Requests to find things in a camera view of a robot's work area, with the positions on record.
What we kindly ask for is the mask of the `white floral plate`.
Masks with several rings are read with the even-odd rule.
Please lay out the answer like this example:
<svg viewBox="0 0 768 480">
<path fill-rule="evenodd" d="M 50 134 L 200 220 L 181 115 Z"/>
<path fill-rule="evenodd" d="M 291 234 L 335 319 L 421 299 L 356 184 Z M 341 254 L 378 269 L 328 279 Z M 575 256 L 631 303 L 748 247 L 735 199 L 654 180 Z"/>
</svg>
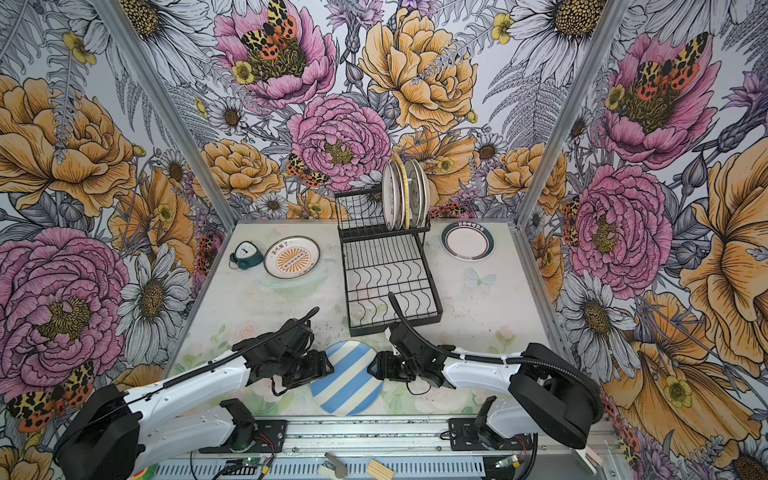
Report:
<svg viewBox="0 0 768 480">
<path fill-rule="evenodd" d="M 430 205 L 431 205 L 430 185 L 429 185 L 429 179 L 421 164 L 420 164 L 420 168 L 421 168 L 421 177 L 422 177 L 422 183 L 423 183 L 422 224 L 426 224 L 429 216 Z"/>
</svg>

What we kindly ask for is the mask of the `small green rimmed plate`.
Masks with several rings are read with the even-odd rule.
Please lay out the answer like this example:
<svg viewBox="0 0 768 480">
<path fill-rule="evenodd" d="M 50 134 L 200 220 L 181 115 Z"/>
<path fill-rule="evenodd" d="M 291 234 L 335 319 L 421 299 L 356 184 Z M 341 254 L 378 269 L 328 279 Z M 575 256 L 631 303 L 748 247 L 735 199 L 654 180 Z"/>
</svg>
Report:
<svg viewBox="0 0 768 480">
<path fill-rule="evenodd" d="M 463 261 L 487 258 L 495 247 L 491 232 L 483 225 L 470 221 L 446 226 L 441 233 L 441 243 L 449 255 Z"/>
</svg>

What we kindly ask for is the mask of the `orange sunburst plate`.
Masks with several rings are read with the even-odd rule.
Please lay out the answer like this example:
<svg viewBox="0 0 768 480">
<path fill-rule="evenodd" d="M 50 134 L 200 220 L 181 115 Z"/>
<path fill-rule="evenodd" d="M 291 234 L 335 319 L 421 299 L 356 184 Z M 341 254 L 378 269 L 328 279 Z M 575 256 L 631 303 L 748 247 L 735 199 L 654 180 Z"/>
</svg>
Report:
<svg viewBox="0 0 768 480">
<path fill-rule="evenodd" d="M 399 213 L 399 226 L 398 228 L 400 230 L 404 230 L 406 227 L 406 222 L 408 220 L 408 207 L 407 207 L 407 200 L 408 195 L 406 192 L 406 179 L 405 179 L 405 173 L 404 173 L 404 167 L 402 165 L 402 162 L 400 160 L 395 160 L 395 172 L 397 175 L 397 182 L 398 182 L 398 195 L 399 195 L 399 201 L 400 201 L 400 213 Z"/>
<path fill-rule="evenodd" d="M 278 240 L 264 254 L 266 272 L 278 279 L 294 279 L 306 275 L 320 260 L 320 247 L 306 236 Z"/>
</svg>

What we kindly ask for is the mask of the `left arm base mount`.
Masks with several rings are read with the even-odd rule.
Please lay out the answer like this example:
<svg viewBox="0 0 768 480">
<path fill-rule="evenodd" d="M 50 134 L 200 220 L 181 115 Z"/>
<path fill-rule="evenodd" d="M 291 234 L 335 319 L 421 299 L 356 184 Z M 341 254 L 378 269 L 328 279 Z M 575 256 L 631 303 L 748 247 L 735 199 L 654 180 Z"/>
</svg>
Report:
<svg viewBox="0 0 768 480">
<path fill-rule="evenodd" d="M 285 420 L 254 420 L 240 422 L 225 442 L 216 447 L 200 449 L 203 454 L 280 453 L 286 437 Z"/>
</svg>

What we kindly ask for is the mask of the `blue white striped plate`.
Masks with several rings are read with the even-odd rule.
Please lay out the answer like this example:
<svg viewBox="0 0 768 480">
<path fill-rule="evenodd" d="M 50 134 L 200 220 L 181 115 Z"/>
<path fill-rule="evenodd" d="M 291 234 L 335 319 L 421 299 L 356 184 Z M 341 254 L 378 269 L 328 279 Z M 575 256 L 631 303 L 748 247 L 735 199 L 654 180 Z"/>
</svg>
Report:
<svg viewBox="0 0 768 480">
<path fill-rule="evenodd" d="M 370 408 L 383 390 L 383 381 L 368 372 L 377 352 L 367 344 L 347 340 L 325 353 L 333 372 L 310 384 L 312 397 L 327 414 L 354 416 Z"/>
</svg>

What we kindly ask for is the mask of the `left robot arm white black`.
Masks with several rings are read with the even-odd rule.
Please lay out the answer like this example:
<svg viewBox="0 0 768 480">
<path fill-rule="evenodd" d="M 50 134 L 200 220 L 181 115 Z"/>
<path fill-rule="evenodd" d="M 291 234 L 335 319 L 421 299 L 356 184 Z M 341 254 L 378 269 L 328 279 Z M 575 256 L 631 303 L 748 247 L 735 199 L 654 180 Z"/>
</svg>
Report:
<svg viewBox="0 0 768 480">
<path fill-rule="evenodd" d="M 188 372 L 141 387 L 95 390 L 57 441 L 53 458 L 68 479 L 127 479 L 177 455 L 206 448 L 247 451 L 259 441 L 248 408 L 225 394 L 260 380 L 291 390 L 333 373 L 313 349 L 308 319 L 242 340 Z M 195 413 L 214 398 L 221 402 Z"/>
</svg>

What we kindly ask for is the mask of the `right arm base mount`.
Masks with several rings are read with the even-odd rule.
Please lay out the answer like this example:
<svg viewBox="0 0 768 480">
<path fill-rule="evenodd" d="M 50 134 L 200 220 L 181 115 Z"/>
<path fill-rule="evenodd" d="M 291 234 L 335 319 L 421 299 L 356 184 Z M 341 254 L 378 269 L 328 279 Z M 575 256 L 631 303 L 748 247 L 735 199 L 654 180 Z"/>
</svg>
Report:
<svg viewBox="0 0 768 480">
<path fill-rule="evenodd" d="M 450 418 L 448 430 L 440 438 L 448 441 L 452 451 L 517 451 L 530 453 L 533 450 L 530 435 L 516 435 L 504 438 L 489 427 L 480 425 L 475 419 Z"/>
</svg>

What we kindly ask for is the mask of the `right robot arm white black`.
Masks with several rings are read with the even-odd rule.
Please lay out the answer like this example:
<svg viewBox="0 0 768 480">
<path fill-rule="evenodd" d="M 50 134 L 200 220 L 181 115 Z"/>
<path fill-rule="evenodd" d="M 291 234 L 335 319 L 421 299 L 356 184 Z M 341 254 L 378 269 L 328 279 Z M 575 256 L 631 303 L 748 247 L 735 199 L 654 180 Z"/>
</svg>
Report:
<svg viewBox="0 0 768 480">
<path fill-rule="evenodd" d="M 434 389 L 488 391 L 490 404 L 480 418 L 501 438 L 543 433 L 583 449 L 591 427 L 604 415 L 596 382 L 543 344 L 492 355 L 435 345 L 408 323 L 393 324 L 387 334 L 392 349 L 376 354 L 369 374 L 406 384 L 421 379 Z"/>
</svg>

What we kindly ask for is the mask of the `yellow woven square plate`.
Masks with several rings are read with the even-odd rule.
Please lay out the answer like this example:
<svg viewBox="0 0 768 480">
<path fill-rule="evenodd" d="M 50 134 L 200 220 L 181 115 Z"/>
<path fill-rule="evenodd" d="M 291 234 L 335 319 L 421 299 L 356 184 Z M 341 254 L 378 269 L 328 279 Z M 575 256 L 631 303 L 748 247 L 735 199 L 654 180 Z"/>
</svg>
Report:
<svg viewBox="0 0 768 480">
<path fill-rule="evenodd" d="M 411 227 L 412 213 L 411 213 L 411 201 L 410 201 L 410 184 L 407 176 L 405 164 L 400 155 L 395 152 L 393 154 L 393 161 L 399 169 L 400 183 L 402 190 L 402 210 L 403 210 L 403 226 L 404 230 L 408 230 Z"/>
</svg>

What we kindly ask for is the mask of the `black wire dish rack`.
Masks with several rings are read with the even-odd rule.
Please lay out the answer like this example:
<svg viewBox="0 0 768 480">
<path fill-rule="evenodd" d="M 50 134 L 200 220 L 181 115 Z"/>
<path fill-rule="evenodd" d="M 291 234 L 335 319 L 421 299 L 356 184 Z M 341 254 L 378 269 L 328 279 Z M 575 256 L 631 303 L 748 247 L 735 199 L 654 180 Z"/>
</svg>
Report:
<svg viewBox="0 0 768 480">
<path fill-rule="evenodd" d="M 347 325 L 353 337 L 384 332 L 398 320 L 394 294 L 414 326 L 436 324 L 443 308 L 425 254 L 431 226 L 389 230 L 379 186 L 335 195 L 337 232 L 344 271 Z"/>
</svg>

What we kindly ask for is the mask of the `white plate red characters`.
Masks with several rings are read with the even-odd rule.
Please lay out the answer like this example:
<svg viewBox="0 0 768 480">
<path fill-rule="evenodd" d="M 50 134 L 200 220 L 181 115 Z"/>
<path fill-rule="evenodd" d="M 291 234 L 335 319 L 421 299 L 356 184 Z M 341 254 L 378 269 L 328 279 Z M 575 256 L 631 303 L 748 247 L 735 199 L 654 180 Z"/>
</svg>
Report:
<svg viewBox="0 0 768 480">
<path fill-rule="evenodd" d="M 397 230 L 401 223 L 401 193 L 395 166 L 390 162 L 383 171 L 382 209 L 386 227 Z"/>
</svg>

